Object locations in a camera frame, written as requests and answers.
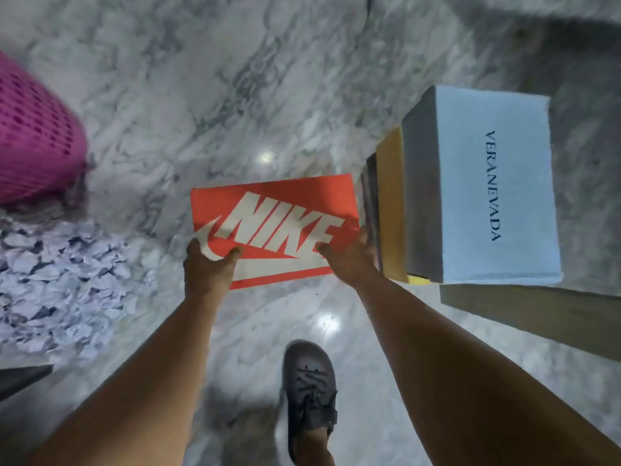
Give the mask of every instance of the nike swoosh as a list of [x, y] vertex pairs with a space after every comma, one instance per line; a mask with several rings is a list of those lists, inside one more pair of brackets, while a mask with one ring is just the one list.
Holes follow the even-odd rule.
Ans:
[[[207, 237], [212, 227], [220, 217], [218, 216], [208, 224], [205, 224], [194, 235], [201, 244], [203, 255], [210, 260], [221, 260], [223, 258], [220, 255], [216, 255], [207, 242]], [[274, 276], [276, 274], [313, 270], [326, 266], [328, 266], [327, 260], [314, 251], [304, 258], [240, 258], [235, 267], [233, 281], [238, 282], [240, 280], [259, 278], [260, 276]]]

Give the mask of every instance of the nike logo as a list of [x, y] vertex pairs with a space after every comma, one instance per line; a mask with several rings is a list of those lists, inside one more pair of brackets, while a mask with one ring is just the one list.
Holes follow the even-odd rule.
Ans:
[[[237, 228], [235, 242], [270, 251], [277, 251], [284, 244], [285, 255], [293, 258], [241, 258], [235, 267], [233, 281], [328, 266], [328, 262], [313, 251], [315, 244], [329, 243], [332, 235], [326, 234], [326, 230], [330, 226], [342, 226], [344, 219], [319, 211], [310, 211], [305, 215], [306, 208], [270, 197], [266, 197], [260, 205], [259, 200], [258, 194], [246, 192], [214, 236], [227, 239]], [[201, 251], [210, 260], [223, 258], [210, 248], [208, 242], [220, 218], [213, 219], [195, 234], [201, 244]], [[302, 229], [315, 221], [317, 223], [299, 246]]]

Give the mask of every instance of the white marble floor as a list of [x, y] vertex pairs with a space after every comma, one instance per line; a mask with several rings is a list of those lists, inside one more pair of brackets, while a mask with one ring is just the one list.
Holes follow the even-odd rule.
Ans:
[[[159, 276], [107, 352], [0, 405], [3, 464], [19, 463], [178, 303], [191, 187], [357, 176], [432, 83], [553, 96], [564, 285], [621, 294], [621, 30], [533, 14], [616, 21], [621, 2], [376, 0], [366, 26], [365, 2], [0, 0], [0, 48], [86, 125], [89, 215], [143, 244], [138, 263]], [[435, 287], [416, 292], [621, 444], [621, 365], [442, 306]], [[186, 464], [289, 464], [279, 367], [295, 338], [334, 361], [337, 464], [429, 464], [360, 302], [332, 276], [230, 295]]]

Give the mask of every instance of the foot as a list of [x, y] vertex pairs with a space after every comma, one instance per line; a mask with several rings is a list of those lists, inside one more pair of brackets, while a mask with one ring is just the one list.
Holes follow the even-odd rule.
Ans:
[[327, 441], [337, 423], [337, 380], [330, 358], [319, 345], [298, 340], [287, 347], [283, 390], [289, 413], [289, 456], [295, 464], [296, 438], [320, 432]]

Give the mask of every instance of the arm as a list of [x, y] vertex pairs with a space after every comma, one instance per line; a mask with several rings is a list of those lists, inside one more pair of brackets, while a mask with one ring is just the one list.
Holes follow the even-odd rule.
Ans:
[[70, 415], [29, 466], [180, 465], [204, 381], [209, 335], [240, 251], [184, 263], [186, 298], [144, 345]]
[[360, 296], [434, 466], [621, 464], [611, 440], [522, 368], [384, 278], [361, 242], [318, 250]]

